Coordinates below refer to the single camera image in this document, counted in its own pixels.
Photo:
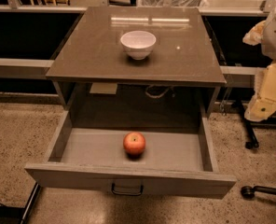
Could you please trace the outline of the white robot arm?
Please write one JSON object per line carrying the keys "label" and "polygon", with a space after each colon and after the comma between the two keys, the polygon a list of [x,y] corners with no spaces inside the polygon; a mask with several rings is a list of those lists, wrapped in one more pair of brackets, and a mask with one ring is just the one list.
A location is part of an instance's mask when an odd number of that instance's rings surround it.
{"label": "white robot arm", "polygon": [[260,122],[276,112],[276,6],[242,42],[252,46],[260,44],[262,54],[272,59],[271,64],[256,75],[255,94],[244,113],[246,119]]}

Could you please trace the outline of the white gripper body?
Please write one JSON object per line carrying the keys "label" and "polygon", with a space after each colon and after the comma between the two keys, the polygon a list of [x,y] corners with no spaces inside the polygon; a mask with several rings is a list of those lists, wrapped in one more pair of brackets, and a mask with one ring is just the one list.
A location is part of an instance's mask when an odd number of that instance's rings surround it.
{"label": "white gripper body", "polygon": [[276,105],[276,61],[272,62],[264,71],[258,97],[262,101]]}

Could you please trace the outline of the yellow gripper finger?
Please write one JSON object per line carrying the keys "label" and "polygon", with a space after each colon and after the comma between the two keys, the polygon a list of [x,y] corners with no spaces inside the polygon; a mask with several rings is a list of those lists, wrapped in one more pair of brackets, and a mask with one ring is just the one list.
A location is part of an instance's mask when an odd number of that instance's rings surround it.
{"label": "yellow gripper finger", "polygon": [[257,23],[242,39],[242,42],[251,46],[261,43],[265,22]]}
{"label": "yellow gripper finger", "polygon": [[244,117],[253,122],[260,122],[268,119],[275,112],[276,103],[253,96],[244,112]]}

